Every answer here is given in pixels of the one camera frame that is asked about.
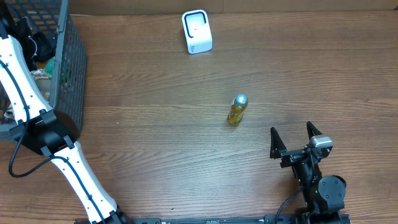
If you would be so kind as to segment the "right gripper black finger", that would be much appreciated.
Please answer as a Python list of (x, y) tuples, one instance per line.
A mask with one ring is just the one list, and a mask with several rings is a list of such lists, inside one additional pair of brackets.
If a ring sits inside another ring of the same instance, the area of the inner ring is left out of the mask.
[(282, 154), (287, 151), (286, 146), (281, 140), (279, 133), (275, 127), (271, 127), (271, 148), (270, 158), (281, 158)]
[(308, 138), (311, 139), (314, 136), (319, 136), (322, 135), (323, 133), (320, 132), (311, 121), (308, 121), (306, 123), (307, 125), (307, 133), (308, 133)]

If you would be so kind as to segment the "brown Pantree snack bag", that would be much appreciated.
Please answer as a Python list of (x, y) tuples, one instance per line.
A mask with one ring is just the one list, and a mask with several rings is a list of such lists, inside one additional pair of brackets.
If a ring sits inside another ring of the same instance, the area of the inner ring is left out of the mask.
[(51, 92), (51, 79), (44, 69), (33, 70), (30, 72), (32, 78), (35, 81), (39, 91), (41, 92), (44, 99), (49, 102)]

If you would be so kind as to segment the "yellow dish soap bottle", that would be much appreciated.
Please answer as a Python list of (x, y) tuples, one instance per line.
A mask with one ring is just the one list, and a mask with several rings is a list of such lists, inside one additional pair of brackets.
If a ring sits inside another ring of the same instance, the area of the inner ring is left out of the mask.
[(227, 117), (228, 123), (238, 125), (243, 119), (244, 110), (248, 106), (248, 97), (244, 93), (238, 94), (232, 101), (230, 111)]

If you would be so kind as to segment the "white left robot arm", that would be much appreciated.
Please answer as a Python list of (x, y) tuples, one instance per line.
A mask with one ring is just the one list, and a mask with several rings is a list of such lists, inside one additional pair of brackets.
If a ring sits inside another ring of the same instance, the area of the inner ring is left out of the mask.
[(10, 99), (16, 147), (25, 146), (57, 166), (84, 206), (89, 223), (129, 223), (87, 163), (77, 122), (55, 109), (41, 94), (33, 76), (41, 51), (52, 46), (40, 32), (31, 34), (26, 20), (1, 16), (1, 84)]

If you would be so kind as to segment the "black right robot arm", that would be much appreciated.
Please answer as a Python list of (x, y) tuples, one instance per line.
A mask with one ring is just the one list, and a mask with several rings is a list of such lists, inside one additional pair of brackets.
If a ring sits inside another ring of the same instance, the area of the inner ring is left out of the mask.
[[(318, 163), (329, 156), (333, 141), (307, 122), (309, 142), (302, 149), (287, 150), (276, 128), (271, 128), (270, 158), (280, 159), (282, 168), (290, 167), (300, 188), (286, 199), (275, 215), (266, 216), (267, 223), (350, 223), (345, 207), (346, 181), (338, 175), (322, 176)], [(284, 207), (302, 194), (305, 206), (294, 214), (282, 215)]]

